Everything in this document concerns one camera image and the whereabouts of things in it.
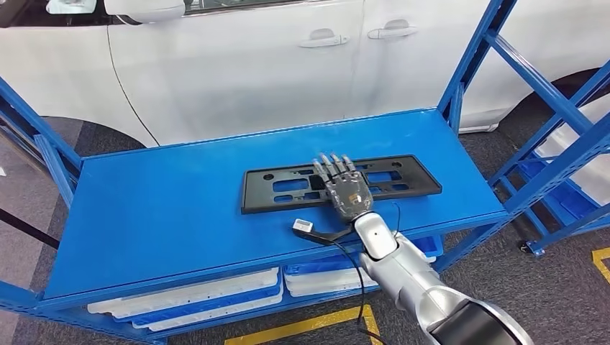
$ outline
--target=black pole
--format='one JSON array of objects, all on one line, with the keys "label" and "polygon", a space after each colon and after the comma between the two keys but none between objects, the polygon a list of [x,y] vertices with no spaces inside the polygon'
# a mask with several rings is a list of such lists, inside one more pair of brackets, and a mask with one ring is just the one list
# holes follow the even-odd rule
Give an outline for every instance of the black pole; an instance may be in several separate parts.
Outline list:
[{"label": "black pole", "polygon": [[13,216],[12,214],[6,212],[2,208],[0,208],[0,221],[14,227],[15,229],[28,234],[38,241],[51,246],[57,250],[59,248],[59,241],[57,239],[52,238],[51,236],[45,234],[44,232],[36,229],[35,227],[29,225],[28,223],[22,221],[21,219]]}]

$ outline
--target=black license plate bracket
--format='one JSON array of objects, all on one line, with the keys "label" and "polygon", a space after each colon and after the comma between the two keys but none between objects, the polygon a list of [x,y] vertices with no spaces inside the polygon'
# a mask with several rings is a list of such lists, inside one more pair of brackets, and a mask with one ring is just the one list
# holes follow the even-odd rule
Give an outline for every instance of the black license plate bracket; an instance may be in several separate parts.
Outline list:
[{"label": "black license plate bracket", "polygon": [[[354,161],[374,200],[426,196],[442,186],[413,155]],[[242,213],[312,207],[329,201],[313,164],[248,170],[244,176]]]}]

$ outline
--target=white car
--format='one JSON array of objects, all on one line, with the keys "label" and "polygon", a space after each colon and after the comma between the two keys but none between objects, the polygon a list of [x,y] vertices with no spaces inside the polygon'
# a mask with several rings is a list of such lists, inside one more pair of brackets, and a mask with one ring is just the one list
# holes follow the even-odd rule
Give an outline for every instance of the white car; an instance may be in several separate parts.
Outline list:
[{"label": "white car", "polygon": [[[5,1],[0,76],[40,115],[148,147],[435,106],[488,3],[106,0],[134,26],[101,0]],[[502,35],[556,81],[610,58],[609,18],[610,0],[521,0]],[[531,92],[491,51],[462,131],[495,129]]]}]

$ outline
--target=yellow floor marking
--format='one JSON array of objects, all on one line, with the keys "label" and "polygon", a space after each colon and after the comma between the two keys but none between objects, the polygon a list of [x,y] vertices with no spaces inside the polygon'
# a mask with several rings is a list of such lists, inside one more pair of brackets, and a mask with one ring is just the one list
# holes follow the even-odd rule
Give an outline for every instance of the yellow floor marking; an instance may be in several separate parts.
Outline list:
[{"label": "yellow floor marking", "polygon": [[610,258],[610,248],[593,250],[591,254],[593,255],[593,263],[595,264],[599,272],[601,272],[601,275],[603,275],[604,278],[606,278],[606,280],[608,281],[608,283],[610,283],[610,270],[608,270],[608,267],[606,267],[606,265],[604,265],[604,263],[602,262],[603,259]]},{"label": "yellow floor marking", "polygon": [[[227,339],[224,341],[224,345],[255,345],[272,341],[276,339],[286,338],[287,336],[295,336],[296,334],[313,331],[314,329],[336,325],[337,323],[354,320],[358,317],[360,307],[354,307],[346,310],[337,311],[317,318],[310,318],[309,320],[291,323],[286,326],[275,327],[266,331],[248,334],[246,336],[238,336],[237,338]],[[377,328],[377,322],[375,322],[375,316],[373,311],[370,309],[370,305],[364,306],[363,318],[365,321],[366,328],[375,334],[379,334],[379,328]],[[374,345],[381,345],[379,341],[370,338]]]}]

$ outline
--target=rectangular hole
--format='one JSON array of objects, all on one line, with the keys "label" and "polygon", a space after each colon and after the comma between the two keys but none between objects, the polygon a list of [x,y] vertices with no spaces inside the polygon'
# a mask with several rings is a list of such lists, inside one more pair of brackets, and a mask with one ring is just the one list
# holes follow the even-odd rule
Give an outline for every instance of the rectangular hole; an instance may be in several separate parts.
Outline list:
[{"label": "rectangular hole", "polygon": [[370,183],[391,182],[401,179],[398,171],[367,172],[366,177]]},{"label": "rectangular hole", "polygon": [[409,187],[407,185],[405,185],[404,183],[399,183],[396,185],[392,185],[392,189],[394,190],[407,190],[409,189]]},{"label": "rectangular hole", "polygon": [[324,190],[326,188],[320,175],[310,175],[309,184],[311,185],[311,190]]},{"label": "rectangular hole", "polygon": [[278,195],[273,198],[273,201],[275,201],[276,203],[289,203],[292,201],[292,195]]},{"label": "rectangular hole", "polygon": [[276,193],[289,192],[290,190],[301,190],[307,189],[309,183],[304,178],[297,178],[295,180],[284,180],[273,183],[273,191]]},{"label": "rectangular hole", "polygon": [[320,199],[320,192],[308,192],[303,195],[305,200],[316,200]]}]

